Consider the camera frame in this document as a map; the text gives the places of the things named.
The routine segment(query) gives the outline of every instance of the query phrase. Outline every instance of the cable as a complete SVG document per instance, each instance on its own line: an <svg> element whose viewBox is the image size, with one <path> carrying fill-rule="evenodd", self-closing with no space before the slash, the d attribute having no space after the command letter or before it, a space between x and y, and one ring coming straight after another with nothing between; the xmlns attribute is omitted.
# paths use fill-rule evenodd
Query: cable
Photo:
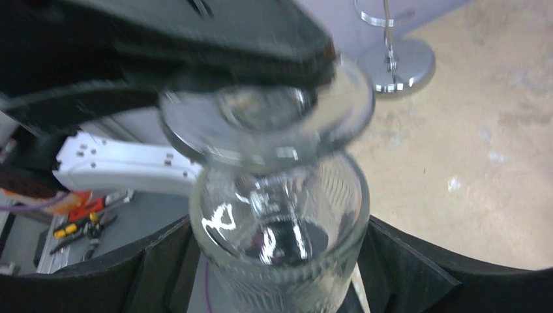
<svg viewBox="0 0 553 313"><path fill-rule="evenodd" d="M213 310L211 309L211 301L209 300L209 275L208 275L208 268L209 263L205 261L205 270L203 271L203 300L205 301L205 308L207 310L207 313L213 313Z"/></svg>
<svg viewBox="0 0 553 313"><path fill-rule="evenodd" d="M22 205L22 206L13 206L13 207L0 206L0 211L10 211L10 212L18 213L18 212L42 210L47 207L51 207L55 204L58 204L59 202L62 202L70 194L71 194L70 192L66 192L57 198L52 198L44 203L40 203L36 205Z"/></svg>

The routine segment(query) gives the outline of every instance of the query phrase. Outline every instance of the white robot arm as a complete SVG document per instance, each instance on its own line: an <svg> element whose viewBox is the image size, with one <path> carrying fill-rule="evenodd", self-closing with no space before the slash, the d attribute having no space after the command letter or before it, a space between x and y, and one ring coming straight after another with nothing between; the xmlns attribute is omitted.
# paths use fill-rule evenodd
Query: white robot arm
<svg viewBox="0 0 553 313"><path fill-rule="evenodd" d="M57 155L55 178L69 190L130 188L188 195L199 164L172 147L121 142L79 132Z"/></svg>

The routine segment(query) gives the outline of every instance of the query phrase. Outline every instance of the wall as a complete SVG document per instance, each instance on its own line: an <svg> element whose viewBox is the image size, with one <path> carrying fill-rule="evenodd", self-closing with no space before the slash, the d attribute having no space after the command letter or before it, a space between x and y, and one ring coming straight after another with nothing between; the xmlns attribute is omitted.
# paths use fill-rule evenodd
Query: wall
<svg viewBox="0 0 553 313"><path fill-rule="evenodd" d="M332 34L336 47L352 57L364 49L383 42L383 30L363 22L353 7L353 0L298 0L299 4ZM390 0L391 15L415 10L415 16L396 28L401 35L444 15L468 0ZM383 2L359 0L359 6L367 14L384 17ZM154 109L128 112L114 117L141 141L167 144L157 125Z"/></svg>

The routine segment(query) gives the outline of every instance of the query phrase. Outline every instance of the beige tabletop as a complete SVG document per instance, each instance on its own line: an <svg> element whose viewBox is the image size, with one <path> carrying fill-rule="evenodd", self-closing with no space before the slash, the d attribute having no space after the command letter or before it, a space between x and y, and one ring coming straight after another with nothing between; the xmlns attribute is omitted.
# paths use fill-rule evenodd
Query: beige tabletop
<svg viewBox="0 0 553 313"><path fill-rule="evenodd" d="M476 1L410 37L434 50L433 80L377 100L350 147L371 213L478 260L552 267L553 1Z"/></svg>

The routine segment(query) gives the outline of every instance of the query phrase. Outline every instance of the red tool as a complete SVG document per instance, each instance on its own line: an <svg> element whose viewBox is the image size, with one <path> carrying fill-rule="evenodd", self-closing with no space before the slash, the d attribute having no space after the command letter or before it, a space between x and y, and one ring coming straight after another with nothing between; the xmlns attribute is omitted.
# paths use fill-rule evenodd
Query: red tool
<svg viewBox="0 0 553 313"><path fill-rule="evenodd" d="M107 196L92 200L85 205L71 211L67 217L69 222L81 220L90 215L90 213L98 213L101 210L114 205L129 202L134 195L133 190L119 190Z"/></svg>

